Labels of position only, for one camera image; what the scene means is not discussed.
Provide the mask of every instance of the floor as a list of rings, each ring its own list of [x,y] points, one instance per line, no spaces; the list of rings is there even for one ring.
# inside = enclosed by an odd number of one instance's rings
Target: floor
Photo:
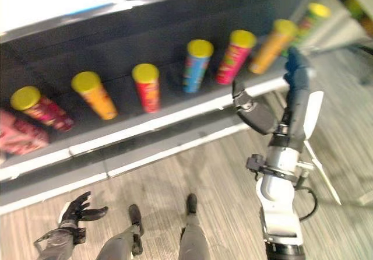
[[[312,89],[324,90],[325,98],[311,145],[342,206],[313,172],[309,184],[320,207],[302,223],[307,259],[373,259],[373,204],[358,203],[361,195],[373,191],[373,86],[360,85],[363,76],[373,73],[373,62],[350,50],[324,53],[312,61],[318,71]],[[92,207],[107,205],[110,210],[99,221],[80,224],[87,227],[87,241],[75,248],[73,260],[95,259],[107,239],[128,227],[126,209],[132,203],[139,205],[146,230],[138,259],[177,259],[189,192],[199,198],[198,214],[212,259],[266,259],[254,176],[245,161],[251,153],[265,154],[268,141],[250,130],[235,133],[4,215],[2,259],[36,259],[33,241],[56,227],[65,202],[88,190]],[[310,210],[311,202],[307,194],[297,194],[299,215]]]

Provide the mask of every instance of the blue chip can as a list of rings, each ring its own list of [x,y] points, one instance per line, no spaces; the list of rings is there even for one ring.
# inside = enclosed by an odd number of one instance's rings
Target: blue chip can
[[[213,46],[206,40],[192,40],[188,44],[183,82],[185,92],[195,93],[199,90],[212,52]]]

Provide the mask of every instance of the pringles can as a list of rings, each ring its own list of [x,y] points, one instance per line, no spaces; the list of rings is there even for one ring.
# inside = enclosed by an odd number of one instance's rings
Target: pringles can
[[[60,131],[68,131],[73,120],[55,102],[40,94],[38,88],[26,86],[17,90],[10,98],[15,110],[20,110],[45,125]]]
[[[139,64],[132,70],[138,94],[144,110],[156,113],[159,110],[159,71],[152,64]]]
[[[187,50],[183,88],[187,93],[195,93],[205,75],[214,47],[207,40],[192,40]]]
[[[289,20],[277,19],[273,30],[264,42],[257,55],[249,65],[249,71],[257,74],[264,73],[293,40],[298,32],[298,27]]]
[[[327,6],[311,2],[306,14],[298,24],[298,33],[291,45],[299,45],[323,20],[330,17],[330,14],[330,9]]]
[[[230,84],[256,44],[256,37],[245,30],[235,30],[216,75],[216,82]]]
[[[103,120],[110,120],[118,115],[114,103],[95,72],[77,74],[71,81],[71,87]]]

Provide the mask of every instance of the gray shelf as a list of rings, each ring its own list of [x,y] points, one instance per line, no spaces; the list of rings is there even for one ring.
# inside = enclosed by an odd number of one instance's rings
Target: gray shelf
[[[245,86],[252,96],[287,86],[282,76],[286,59],[280,57],[264,75],[253,75],[242,67],[240,75],[246,76]],[[103,121],[84,103],[76,93],[61,96],[57,101],[65,108],[76,126],[73,130],[51,134],[52,143],[41,150],[14,156],[0,168],[0,181],[16,178],[21,174],[55,164],[86,152],[102,148],[134,136],[167,127],[200,114],[219,110],[231,104],[231,86],[221,86],[213,80],[214,69],[206,74],[200,92],[183,93],[179,78],[184,63],[159,67],[161,72],[160,92],[162,109],[154,114],[145,114],[136,96],[135,86],[129,76],[105,83],[117,106],[119,116]]]
[[[25,174],[2,183],[0,215],[248,128],[230,107]]]

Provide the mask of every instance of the black cable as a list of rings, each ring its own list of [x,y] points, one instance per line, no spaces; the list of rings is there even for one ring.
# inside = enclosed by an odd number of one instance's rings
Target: black cable
[[[302,216],[301,218],[299,218],[299,221],[300,222],[303,222],[304,220],[307,220],[309,219],[312,215],[315,214],[317,208],[319,207],[319,202],[317,200],[317,196],[316,194],[314,193],[314,191],[310,188],[310,187],[306,187],[306,186],[300,186],[298,188],[295,189],[295,191],[298,191],[298,190],[307,190],[308,193],[310,193],[314,199],[314,208],[311,210],[311,212],[305,216]]]

